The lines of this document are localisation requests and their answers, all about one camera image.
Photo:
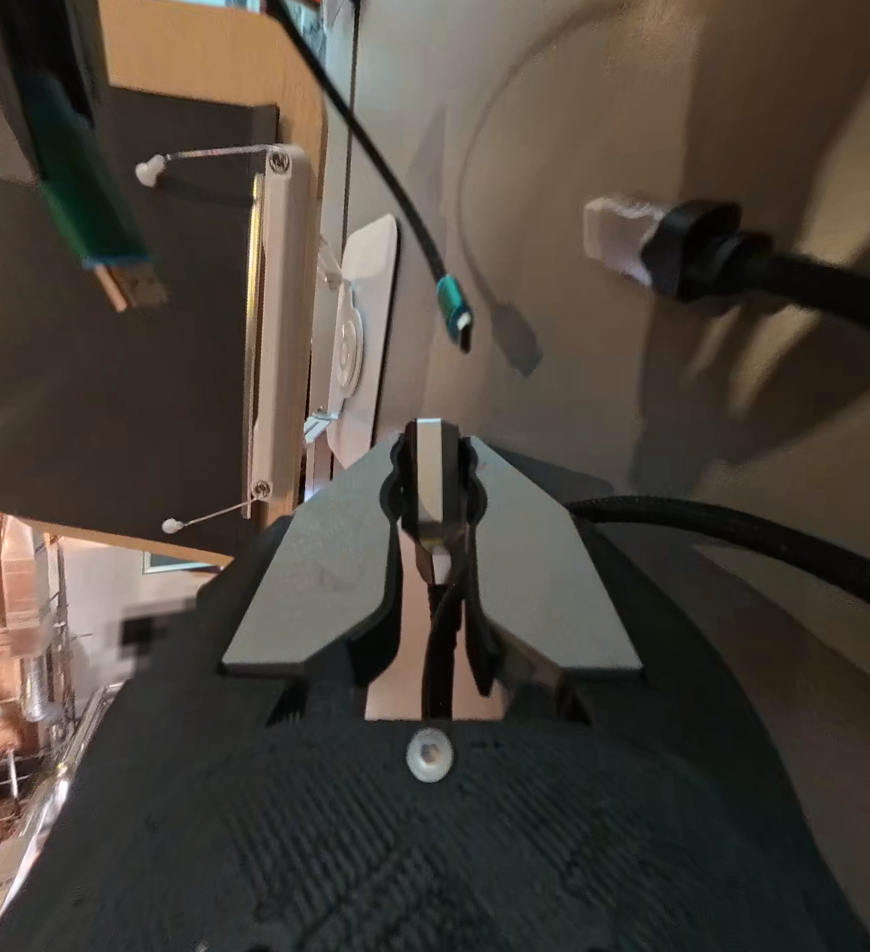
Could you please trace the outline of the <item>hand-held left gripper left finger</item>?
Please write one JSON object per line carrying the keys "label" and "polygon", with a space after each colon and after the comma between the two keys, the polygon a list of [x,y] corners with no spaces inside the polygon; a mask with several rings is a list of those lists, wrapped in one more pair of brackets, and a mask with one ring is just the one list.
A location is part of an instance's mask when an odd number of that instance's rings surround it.
{"label": "hand-held left gripper left finger", "polygon": [[394,661],[399,442],[383,440],[296,510],[224,654],[227,673],[368,686]]}

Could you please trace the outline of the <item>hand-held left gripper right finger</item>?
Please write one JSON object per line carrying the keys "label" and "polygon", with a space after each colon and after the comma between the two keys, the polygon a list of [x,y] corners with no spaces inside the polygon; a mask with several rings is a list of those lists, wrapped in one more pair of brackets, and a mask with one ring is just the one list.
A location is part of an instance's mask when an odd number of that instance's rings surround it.
{"label": "hand-held left gripper right finger", "polygon": [[637,678],[643,663],[567,509],[465,437],[465,654],[478,691]]}

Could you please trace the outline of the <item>silver multiport hub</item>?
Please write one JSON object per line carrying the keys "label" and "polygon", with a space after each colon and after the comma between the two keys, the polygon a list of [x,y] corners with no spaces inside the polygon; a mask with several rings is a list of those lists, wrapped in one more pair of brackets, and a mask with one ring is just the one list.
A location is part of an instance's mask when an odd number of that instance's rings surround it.
{"label": "silver multiport hub", "polygon": [[[432,621],[421,687],[427,720],[452,718],[457,634],[465,625],[462,439],[449,422],[419,419],[407,425],[393,455],[402,487],[403,529],[416,543],[419,573],[436,591],[429,601]],[[643,495],[600,497],[564,507],[576,526],[650,526],[724,542],[796,568],[870,606],[870,559],[736,509]],[[581,684],[634,679],[584,681],[560,696],[546,691],[557,708],[570,708],[580,703]]]}

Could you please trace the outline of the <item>black wooden-rimmed board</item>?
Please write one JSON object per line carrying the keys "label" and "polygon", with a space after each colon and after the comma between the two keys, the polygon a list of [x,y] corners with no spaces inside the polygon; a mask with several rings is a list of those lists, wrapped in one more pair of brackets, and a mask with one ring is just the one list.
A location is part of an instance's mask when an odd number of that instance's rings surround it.
{"label": "black wooden-rimmed board", "polygon": [[[30,2],[0,27],[40,181],[0,178],[0,512],[170,542],[164,519],[243,498],[250,217],[263,155],[156,153],[295,145],[322,196],[325,115],[313,57],[275,2],[255,14],[99,2],[108,116],[94,131],[37,63]],[[183,531],[231,556],[238,513]]]}

